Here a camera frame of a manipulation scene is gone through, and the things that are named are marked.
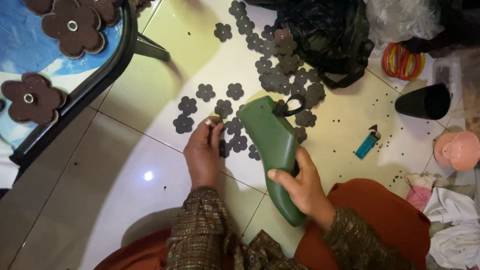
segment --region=blue surface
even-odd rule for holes
[[[80,74],[100,67],[110,58],[120,42],[123,19],[102,31],[106,47],[100,53],[85,53],[78,59],[70,59],[62,55],[57,40],[43,33],[41,16],[31,12],[23,0],[3,0],[1,3],[0,72],[24,74],[44,71],[54,82],[56,76]],[[45,68],[54,61],[59,63],[54,65],[56,70],[46,71]],[[71,85],[66,90],[70,93],[77,86]],[[17,148],[37,124],[18,124],[12,121],[7,113],[10,105],[11,102],[7,101],[7,107],[0,113],[0,136]]]

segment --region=orange skirt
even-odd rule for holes
[[[418,268],[426,269],[430,249],[430,221],[407,201],[370,179],[352,179],[335,184],[328,199],[338,207],[355,209],[378,232],[386,245],[397,248]],[[167,264],[170,229],[140,238],[115,251],[95,270],[161,270]],[[295,252],[294,260],[309,269],[338,269],[320,229],[310,222]]]

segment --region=lighter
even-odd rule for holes
[[[367,138],[363,141],[361,146],[355,152],[355,155],[360,159],[364,158],[367,155],[368,151],[373,148],[376,142],[380,140],[381,135],[377,130],[377,125],[371,126],[368,130],[373,130],[368,134]]]

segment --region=chair leg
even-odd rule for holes
[[[170,53],[165,48],[153,42],[151,39],[145,37],[141,33],[138,33],[134,52],[136,54],[156,58],[164,62],[170,61]]]

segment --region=floor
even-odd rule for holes
[[[190,134],[177,134],[172,124],[180,114],[181,97],[194,98],[201,83],[211,84],[217,94],[208,103],[197,100],[198,111],[191,115],[195,128],[213,114],[218,99],[227,98],[229,83],[239,82],[245,91],[232,102],[234,111],[267,94],[254,67],[260,55],[246,48],[228,8],[228,1],[221,0],[155,0],[141,14],[139,31],[167,48],[172,63],[134,55],[125,73],[0,200],[0,269],[91,270],[121,246],[172,224],[190,190],[182,154]],[[256,7],[248,6],[247,12],[256,33],[276,17]],[[213,35],[218,22],[232,25],[233,38],[223,44]],[[449,64],[458,65],[456,61]],[[326,90],[325,101],[312,110],[318,120],[307,129],[303,143],[325,192],[337,182],[361,177],[405,197],[408,186],[395,177],[411,172],[432,173],[455,184],[480,181],[479,172],[443,169],[432,158],[433,140],[464,130],[464,120],[449,114],[427,121],[395,112],[397,97],[434,83],[436,64],[427,57],[425,71],[407,84],[384,75],[379,59],[370,59],[358,82]],[[452,87],[452,109],[462,106],[459,85]],[[360,160],[352,152],[373,124],[378,124],[382,139]],[[250,242],[263,229],[292,257],[305,227],[291,227],[275,209],[261,162],[248,158],[248,151],[231,152],[219,183],[242,241]]]

